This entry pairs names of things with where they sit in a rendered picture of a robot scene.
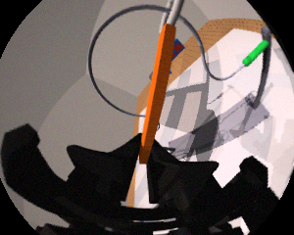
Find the orange handle with grey loop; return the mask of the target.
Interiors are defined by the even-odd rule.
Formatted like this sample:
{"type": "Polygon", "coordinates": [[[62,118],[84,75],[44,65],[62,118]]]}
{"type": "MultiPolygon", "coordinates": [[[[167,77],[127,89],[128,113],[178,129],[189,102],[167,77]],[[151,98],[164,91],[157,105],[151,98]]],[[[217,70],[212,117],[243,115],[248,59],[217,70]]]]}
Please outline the orange handle with grey loop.
{"type": "Polygon", "coordinates": [[[177,23],[179,12],[181,12],[183,0],[170,0],[166,5],[166,9],[171,9],[171,14],[167,12],[162,16],[162,24],[160,24],[158,50],[156,50],[156,58],[154,64],[154,74],[151,79],[150,99],[148,99],[146,120],[144,120],[144,128],[142,141],[140,141],[139,163],[148,164],[152,144],[154,144],[156,132],[158,132],[159,117],[162,112],[164,98],[166,98],[166,89],[168,86],[168,77],[170,77],[173,44],[175,37],[174,23],[177,23]]]}

